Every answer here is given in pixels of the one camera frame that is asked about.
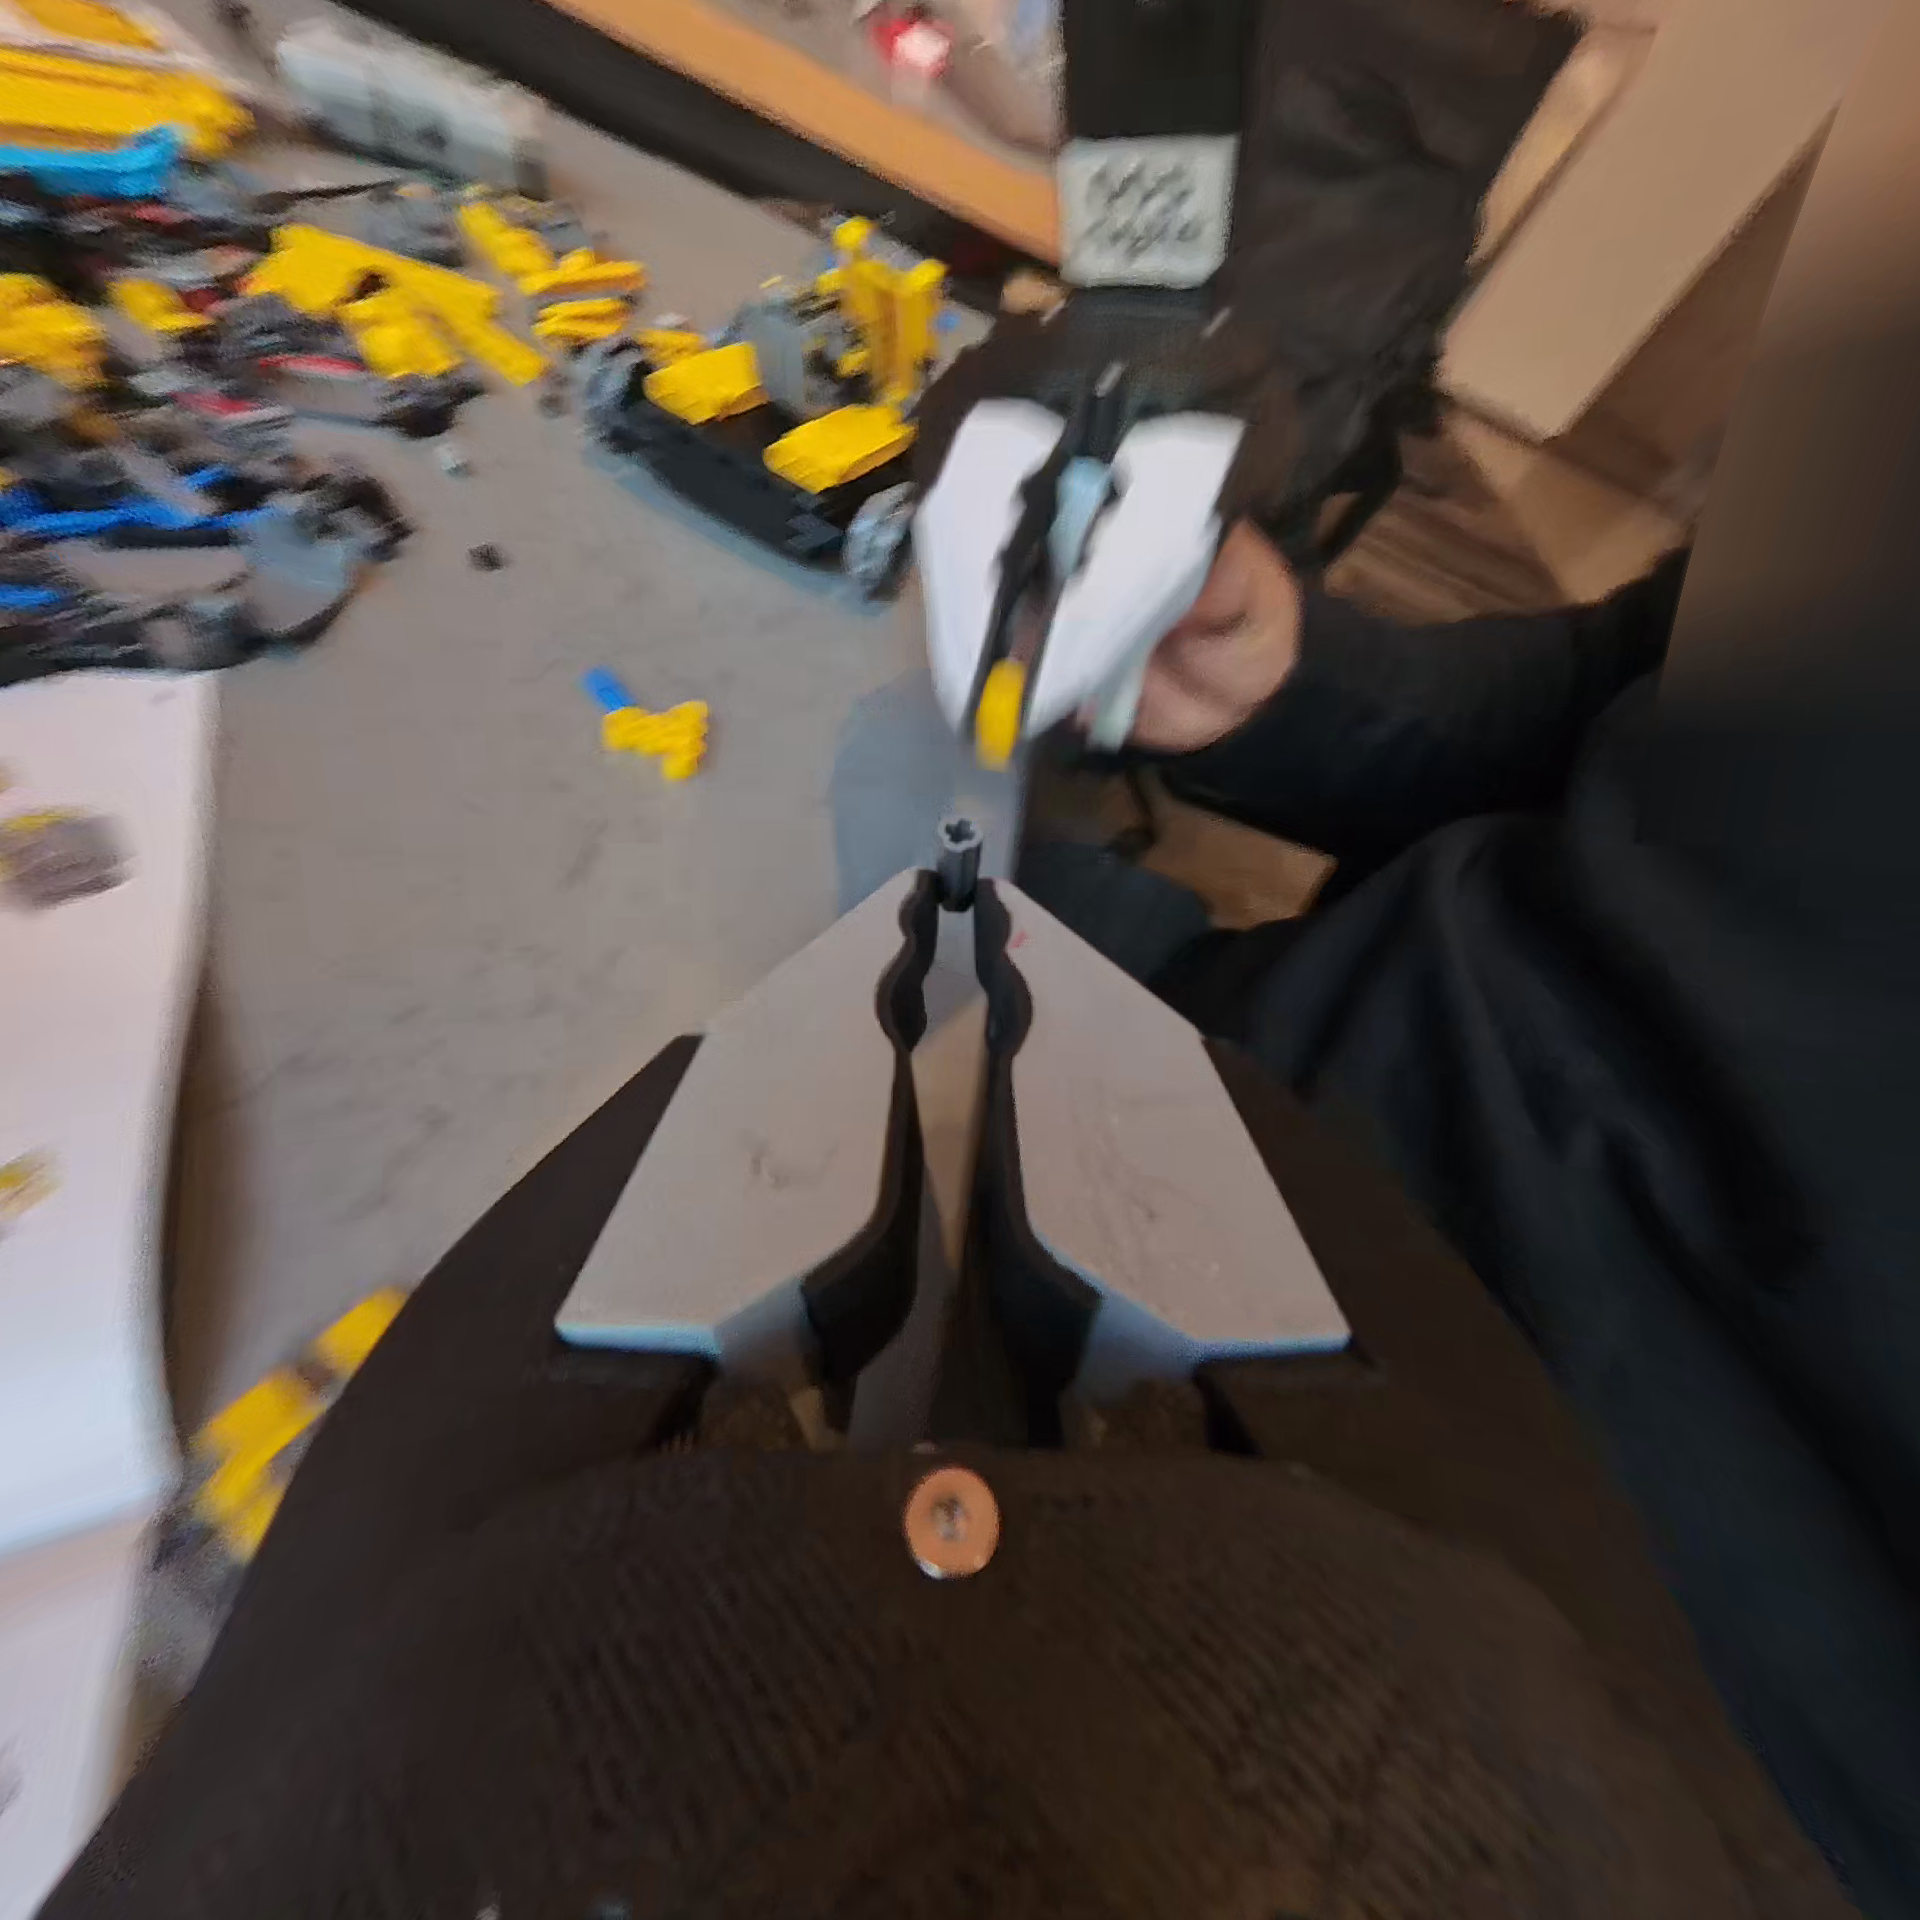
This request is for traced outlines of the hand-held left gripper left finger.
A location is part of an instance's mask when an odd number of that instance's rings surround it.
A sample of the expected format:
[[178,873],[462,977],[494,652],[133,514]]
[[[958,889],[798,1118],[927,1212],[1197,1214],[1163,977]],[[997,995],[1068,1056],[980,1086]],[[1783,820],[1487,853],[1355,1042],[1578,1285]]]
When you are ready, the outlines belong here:
[[918,1283],[911,1052],[940,892],[900,873],[709,1021],[557,1309],[572,1348],[851,1394]]

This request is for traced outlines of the wooden board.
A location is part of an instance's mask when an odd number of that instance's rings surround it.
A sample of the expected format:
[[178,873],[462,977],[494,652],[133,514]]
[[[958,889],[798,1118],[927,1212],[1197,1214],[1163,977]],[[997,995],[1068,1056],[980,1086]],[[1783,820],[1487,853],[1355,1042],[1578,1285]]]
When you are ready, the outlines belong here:
[[1045,161],[990,138],[940,86],[889,80],[842,8],[799,21],[774,5],[557,2],[557,12],[1025,257],[1061,259]]

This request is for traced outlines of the pile of toy brick parts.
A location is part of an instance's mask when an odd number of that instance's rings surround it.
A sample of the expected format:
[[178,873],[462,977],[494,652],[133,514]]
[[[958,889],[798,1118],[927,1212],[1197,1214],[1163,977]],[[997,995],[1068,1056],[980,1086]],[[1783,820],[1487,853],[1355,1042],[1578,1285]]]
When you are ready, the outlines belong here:
[[318,637],[414,528],[299,428],[567,409],[647,269],[559,202],[380,161],[154,5],[4,5],[4,688]]

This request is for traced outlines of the pale cardboard box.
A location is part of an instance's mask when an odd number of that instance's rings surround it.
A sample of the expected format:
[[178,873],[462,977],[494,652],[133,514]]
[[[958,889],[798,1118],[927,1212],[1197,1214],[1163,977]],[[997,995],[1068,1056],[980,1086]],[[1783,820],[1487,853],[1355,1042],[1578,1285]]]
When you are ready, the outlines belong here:
[[1817,148],[1883,5],[1650,5],[1650,38],[1458,308],[1443,389],[1562,436]]

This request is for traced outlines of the person's black clothing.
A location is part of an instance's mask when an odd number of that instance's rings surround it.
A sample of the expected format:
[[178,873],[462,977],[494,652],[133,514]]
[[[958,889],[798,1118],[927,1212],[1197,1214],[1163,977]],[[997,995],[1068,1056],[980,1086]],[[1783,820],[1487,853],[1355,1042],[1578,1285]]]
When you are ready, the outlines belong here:
[[1349,1129],[1548,1363],[1737,1731],[1916,1916],[1916,682],[1627,688],[1293,923],[1031,892]]

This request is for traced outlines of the person's right hand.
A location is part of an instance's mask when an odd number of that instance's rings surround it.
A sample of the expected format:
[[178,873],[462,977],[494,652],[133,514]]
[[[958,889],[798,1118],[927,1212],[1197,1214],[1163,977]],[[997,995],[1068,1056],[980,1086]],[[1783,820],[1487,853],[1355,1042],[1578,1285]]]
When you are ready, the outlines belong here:
[[1190,754],[1244,728],[1297,665],[1302,616],[1281,550],[1237,522],[1199,594],[1146,660],[1126,748]]

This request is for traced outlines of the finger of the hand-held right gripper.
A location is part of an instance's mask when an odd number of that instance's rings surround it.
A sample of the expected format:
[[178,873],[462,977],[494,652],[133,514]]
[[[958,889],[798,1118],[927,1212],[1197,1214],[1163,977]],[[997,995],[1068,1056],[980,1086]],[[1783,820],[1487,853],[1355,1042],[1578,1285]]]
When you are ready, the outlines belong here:
[[1101,753],[1126,741],[1146,667],[1214,568],[1242,438],[1235,417],[1139,421],[1103,464],[1100,505],[1091,458],[1069,464],[1068,504],[1047,538],[1059,582],[1027,676],[1029,737],[1081,723]]
[[927,673],[961,738],[993,673],[1017,658],[1041,585],[1059,489],[1066,419],[1036,401],[983,401],[967,409],[918,499],[918,569]]

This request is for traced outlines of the grey rectangular block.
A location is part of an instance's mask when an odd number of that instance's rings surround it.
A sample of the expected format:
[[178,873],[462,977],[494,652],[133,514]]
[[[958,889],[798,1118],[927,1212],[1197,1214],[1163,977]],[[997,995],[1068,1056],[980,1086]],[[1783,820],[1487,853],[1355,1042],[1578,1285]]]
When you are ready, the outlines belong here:
[[281,92],[337,144],[539,198],[545,104],[481,66],[390,35],[310,18],[271,49]]

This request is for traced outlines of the small yellow blue brick part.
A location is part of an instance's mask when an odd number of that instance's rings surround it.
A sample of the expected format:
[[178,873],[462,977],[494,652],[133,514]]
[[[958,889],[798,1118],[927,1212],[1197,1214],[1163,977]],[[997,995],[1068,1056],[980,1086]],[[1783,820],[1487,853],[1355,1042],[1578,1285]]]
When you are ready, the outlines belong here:
[[692,780],[705,769],[710,732],[706,702],[641,707],[626,682],[609,667],[587,670],[582,693],[596,709],[606,753],[652,761],[660,777],[675,784]]

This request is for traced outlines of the grey yellow toy brick part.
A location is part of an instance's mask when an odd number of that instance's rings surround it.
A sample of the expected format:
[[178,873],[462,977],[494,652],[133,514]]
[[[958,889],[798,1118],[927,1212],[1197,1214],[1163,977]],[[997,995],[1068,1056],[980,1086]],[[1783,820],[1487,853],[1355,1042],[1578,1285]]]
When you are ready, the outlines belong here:
[[1115,360],[1062,413],[1036,401],[985,401],[970,422],[997,429],[1014,453],[1013,522],[993,565],[993,602],[967,721],[973,757],[1007,769],[1025,738],[1033,684],[1068,582],[1118,485],[1130,369]]

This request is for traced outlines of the person's right forearm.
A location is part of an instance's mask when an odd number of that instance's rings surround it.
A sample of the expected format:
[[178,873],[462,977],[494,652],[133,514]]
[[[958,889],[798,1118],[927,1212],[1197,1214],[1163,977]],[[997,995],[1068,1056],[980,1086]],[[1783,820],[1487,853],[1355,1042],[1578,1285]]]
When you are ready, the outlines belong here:
[[1405,625],[1309,590],[1297,665],[1220,744],[1163,757],[1180,801],[1375,867],[1481,813],[1542,810],[1660,673],[1691,546],[1593,603]]

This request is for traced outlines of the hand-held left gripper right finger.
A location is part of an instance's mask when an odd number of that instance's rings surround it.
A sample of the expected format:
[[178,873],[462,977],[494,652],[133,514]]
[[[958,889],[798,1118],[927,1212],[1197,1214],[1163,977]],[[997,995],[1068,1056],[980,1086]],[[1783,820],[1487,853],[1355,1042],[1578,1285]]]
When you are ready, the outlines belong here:
[[1316,1379],[1343,1315],[1199,1034],[1007,880],[973,894],[979,1420],[1059,1443],[1215,1369]]

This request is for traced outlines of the grey desk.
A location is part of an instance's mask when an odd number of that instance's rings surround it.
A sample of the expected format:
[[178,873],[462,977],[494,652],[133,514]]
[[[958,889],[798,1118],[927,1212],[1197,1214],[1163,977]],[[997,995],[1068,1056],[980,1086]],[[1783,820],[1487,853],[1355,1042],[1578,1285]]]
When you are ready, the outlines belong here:
[[[199,995],[159,1242],[177,1434],[415,1283],[666,1041],[836,907],[847,714],[909,608],[628,491],[492,387],[442,442],[332,422],[414,534],[318,642],[220,686]],[[705,769],[602,745],[582,675],[706,702]]]

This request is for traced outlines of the yellow black toy brick vehicle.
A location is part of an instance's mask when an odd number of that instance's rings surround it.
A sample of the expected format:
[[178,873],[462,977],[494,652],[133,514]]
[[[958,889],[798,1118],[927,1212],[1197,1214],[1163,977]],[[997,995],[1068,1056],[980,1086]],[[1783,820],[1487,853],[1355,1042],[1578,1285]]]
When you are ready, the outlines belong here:
[[949,267],[847,216],[718,332],[586,348],[577,404],[611,466],[881,602],[905,573],[918,409],[950,324]]

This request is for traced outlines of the yellow black brick part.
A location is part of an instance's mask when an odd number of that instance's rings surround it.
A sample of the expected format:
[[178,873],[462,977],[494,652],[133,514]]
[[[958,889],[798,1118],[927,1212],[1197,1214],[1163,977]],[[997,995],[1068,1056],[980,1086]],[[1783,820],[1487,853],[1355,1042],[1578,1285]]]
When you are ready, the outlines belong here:
[[228,1565],[255,1556],[302,1451],[406,1299],[406,1286],[381,1286],[355,1304],[195,1434],[182,1515]]

